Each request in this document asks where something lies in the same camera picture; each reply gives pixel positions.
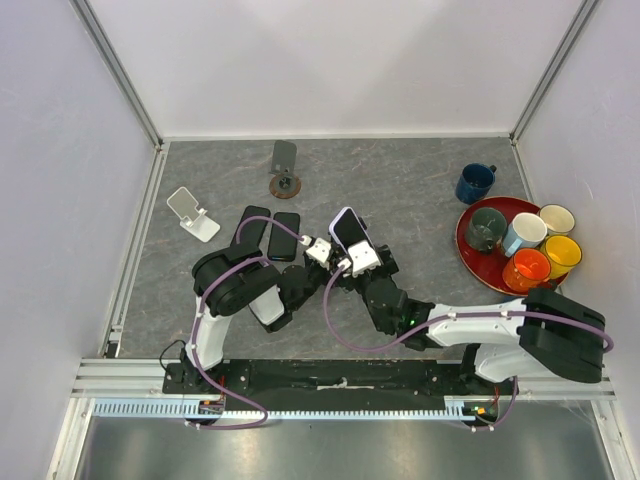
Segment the black phone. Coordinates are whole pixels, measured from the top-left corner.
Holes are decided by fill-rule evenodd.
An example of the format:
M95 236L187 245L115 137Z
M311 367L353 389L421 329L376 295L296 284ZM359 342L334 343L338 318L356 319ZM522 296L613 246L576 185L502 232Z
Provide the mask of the black phone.
M267 221L265 220L253 220L249 222L240 230L240 241L238 242L236 239L236 235L239 231L238 229L240 224L248 218L257 217L257 216L271 217L271 211L268 208L261 207L261 206L254 206L254 205L247 206L243 211L242 217L236 227L236 231L232 235L232 239L230 242L231 246L234 246L239 242L248 243L254 247L258 247L260 245L264 232L267 227Z
M295 234L299 233L300 215L293 212L277 212L274 220ZM272 261L293 262L297 254L298 239L286 233L281 227L273 225L267 248L267 257Z

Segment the black clamp phone stand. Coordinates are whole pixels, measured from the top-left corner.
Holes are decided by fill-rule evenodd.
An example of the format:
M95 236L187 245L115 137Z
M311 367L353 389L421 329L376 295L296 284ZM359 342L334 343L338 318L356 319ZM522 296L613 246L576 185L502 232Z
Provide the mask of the black clamp phone stand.
M342 248L341 248L341 247L340 247L340 246L339 246L335 241L333 241L333 240L332 240L332 243L333 243L333 244L335 244L335 245L336 245L336 247L337 247L337 251L338 251L338 258L337 258L337 260L336 260L336 266L338 266L338 263L339 263L343 258L345 258L345 257L346 257L347 252L345 252L345 251L344 251L344 250L343 250L343 249L342 249ZM358 277L356 277L356 278L353 278L353 277L351 277L351 276L346 276L346 277L344 277L344 276L342 275L342 277L337 281L337 284L338 284L340 287L342 287L342 288L346 289L347 291L351 291L351 290L354 290L354 289L356 288L356 284L357 284L356 280L357 280L357 278L358 278Z

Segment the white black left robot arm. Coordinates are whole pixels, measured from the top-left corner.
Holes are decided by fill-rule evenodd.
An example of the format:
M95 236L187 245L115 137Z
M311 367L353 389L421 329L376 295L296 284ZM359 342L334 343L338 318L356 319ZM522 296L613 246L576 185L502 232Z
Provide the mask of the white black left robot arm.
M276 332L328 280L331 244L316 238L304 251L304 264L278 270L259 247L239 243L202 257L193 267L196 324L186 346L191 362L185 382L208 393L219 382L217 365L235 314L248 308L263 328Z

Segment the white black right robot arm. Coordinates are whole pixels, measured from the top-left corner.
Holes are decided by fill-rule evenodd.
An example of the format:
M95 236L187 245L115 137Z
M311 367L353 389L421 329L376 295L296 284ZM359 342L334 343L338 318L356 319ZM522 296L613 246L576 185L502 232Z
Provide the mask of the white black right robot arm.
M492 383L549 372L596 384L613 342L602 314L559 293L536 287L524 297L479 306L450 306L412 299L393 280L398 267L387 246L378 263L358 275L346 271L339 285L362 298L375 328L396 343L424 351L462 345L458 381L467 392Z

